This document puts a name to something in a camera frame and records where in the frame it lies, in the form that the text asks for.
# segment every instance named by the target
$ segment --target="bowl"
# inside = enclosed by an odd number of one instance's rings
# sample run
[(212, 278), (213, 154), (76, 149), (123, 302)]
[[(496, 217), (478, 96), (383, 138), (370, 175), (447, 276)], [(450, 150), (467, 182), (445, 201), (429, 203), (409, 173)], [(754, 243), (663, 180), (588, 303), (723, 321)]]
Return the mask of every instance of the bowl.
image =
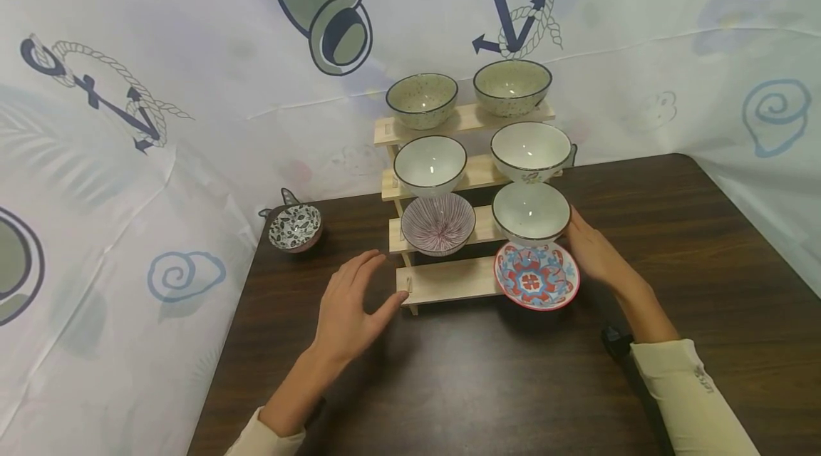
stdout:
[(571, 151), (567, 134), (546, 123), (513, 123), (490, 139), (490, 153), (499, 172), (525, 184), (540, 184), (557, 174)]
[(272, 220), (268, 230), (271, 244), (287, 253), (310, 249), (322, 235), (322, 217), (310, 204), (292, 204)]
[(516, 118), (534, 110), (553, 81), (549, 69), (533, 61), (498, 61), (473, 76), (482, 109), (501, 118)]
[(560, 309), (579, 292), (579, 268), (554, 242), (539, 247), (506, 242), (496, 253), (493, 272), (504, 295), (526, 309)]
[(465, 173), (467, 152), (457, 140), (429, 135), (405, 144), (393, 159), (393, 174), (415, 196), (453, 191)]
[(547, 184), (504, 186), (493, 197), (491, 212), (508, 240), (520, 246), (544, 246), (569, 224), (567, 198)]
[(405, 208), (401, 219), (405, 240), (429, 257), (446, 257), (462, 249), (475, 226), (473, 207), (452, 192), (417, 197)]
[(385, 93), (393, 115), (411, 130), (430, 130), (453, 115), (457, 103), (457, 81), (439, 73), (421, 73), (402, 78)]

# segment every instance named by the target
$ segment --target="wooden table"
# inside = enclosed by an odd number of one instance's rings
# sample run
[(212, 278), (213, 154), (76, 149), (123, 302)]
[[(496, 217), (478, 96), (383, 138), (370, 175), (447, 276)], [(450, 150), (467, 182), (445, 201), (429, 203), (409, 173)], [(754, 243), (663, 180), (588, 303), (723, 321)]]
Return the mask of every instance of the wooden table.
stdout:
[[(567, 170), (551, 183), (654, 285), (762, 454), (821, 454), (821, 301), (709, 177), (664, 155)], [(474, 204), (490, 203), (492, 191), (473, 192)], [(190, 455), (222, 455), (274, 392), (312, 341), (331, 272), (387, 250), (391, 203), (371, 195), (317, 206), (326, 235), (311, 252), (285, 255), (260, 239)], [(463, 251), (491, 255), (499, 244)], [(588, 285), (560, 315), (504, 297), (427, 305), (417, 317), (403, 310), (326, 395), (301, 454), (658, 454), (641, 403), (601, 346)], [(394, 289), (385, 266), (366, 307)]]

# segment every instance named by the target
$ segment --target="striped bowl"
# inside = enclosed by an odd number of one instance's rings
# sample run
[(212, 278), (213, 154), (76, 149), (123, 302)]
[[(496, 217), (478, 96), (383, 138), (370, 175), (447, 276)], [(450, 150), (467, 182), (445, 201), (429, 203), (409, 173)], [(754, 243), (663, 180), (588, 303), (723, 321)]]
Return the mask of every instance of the striped bowl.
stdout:
[(402, 236), (429, 257), (446, 257), (465, 246), (476, 226), (476, 213), (465, 198), (449, 192), (417, 197), (402, 214)]

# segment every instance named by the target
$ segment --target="white backdrop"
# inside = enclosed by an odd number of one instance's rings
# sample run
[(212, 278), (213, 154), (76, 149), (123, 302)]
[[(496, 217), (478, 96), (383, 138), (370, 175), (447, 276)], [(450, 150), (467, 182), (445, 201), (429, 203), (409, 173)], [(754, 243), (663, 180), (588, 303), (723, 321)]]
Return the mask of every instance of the white backdrop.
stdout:
[(821, 294), (819, 6), (0, 0), (0, 454), (184, 455), (256, 212), (377, 192), (411, 73), (547, 64), (578, 165), (692, 155)]

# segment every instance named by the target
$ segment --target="cream sleeve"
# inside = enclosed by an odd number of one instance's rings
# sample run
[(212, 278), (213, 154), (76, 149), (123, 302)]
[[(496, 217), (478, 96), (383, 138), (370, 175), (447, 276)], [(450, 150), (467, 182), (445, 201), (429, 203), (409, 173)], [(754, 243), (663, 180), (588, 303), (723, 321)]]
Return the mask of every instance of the cream sleeve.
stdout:
[(225, 456), (293, 456), (306, 438), (304, 430), (288, 438), (280, 438), (268, 425), (259, 421), (259, 410), (242, 430), (242, 434)]
[(631, 344), (650, 395), (659, 403), (677, 455), (758, 455), (750, 436), (704, 372), (693, 341)]

